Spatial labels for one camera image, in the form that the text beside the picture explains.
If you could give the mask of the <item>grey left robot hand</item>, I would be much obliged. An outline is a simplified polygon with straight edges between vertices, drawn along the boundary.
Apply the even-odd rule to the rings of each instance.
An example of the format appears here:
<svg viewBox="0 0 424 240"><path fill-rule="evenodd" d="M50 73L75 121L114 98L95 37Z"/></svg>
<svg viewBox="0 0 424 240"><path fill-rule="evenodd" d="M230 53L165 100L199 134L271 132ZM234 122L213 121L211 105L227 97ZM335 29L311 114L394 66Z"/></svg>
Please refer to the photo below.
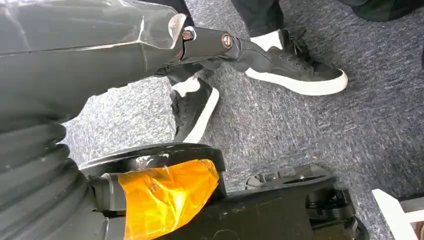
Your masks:
<svg viewBox="0 0 424 240"><path fill-rule="evenodd" d="M169 0L3 0L0 3L0 237L107 240L110 218L62 144L88 99L180 61L223 60L260 72L271 61L233 39L185 50L189 15Z"/></svg>

